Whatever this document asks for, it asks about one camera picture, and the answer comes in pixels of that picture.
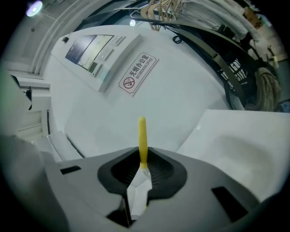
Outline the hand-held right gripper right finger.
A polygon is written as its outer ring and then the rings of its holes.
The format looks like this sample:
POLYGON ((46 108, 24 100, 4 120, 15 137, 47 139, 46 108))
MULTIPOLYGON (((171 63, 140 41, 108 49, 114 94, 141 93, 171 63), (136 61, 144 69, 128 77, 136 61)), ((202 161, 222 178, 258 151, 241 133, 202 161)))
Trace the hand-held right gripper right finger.
POLYGON ((188 177, 171 198, 149 201, 131 226, 135 232, 215 232, 233 222, 224 205, 234 210, 241 206, 247 214, 260 203, 250 190, 212 164, 163 149, 149 150, 181 163, 188 177))

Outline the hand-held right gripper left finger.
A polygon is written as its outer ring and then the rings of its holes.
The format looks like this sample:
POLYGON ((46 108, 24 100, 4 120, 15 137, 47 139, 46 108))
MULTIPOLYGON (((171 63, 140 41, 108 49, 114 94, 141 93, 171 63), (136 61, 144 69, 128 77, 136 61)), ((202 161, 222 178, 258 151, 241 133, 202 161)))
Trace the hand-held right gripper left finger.
POLYGON ((137 150, 127 148, 59 163, 43 153, 48 183, 63 213, 64 231, 130 231, 127 186, 118 178, 128 172, 126 158, 137 150))

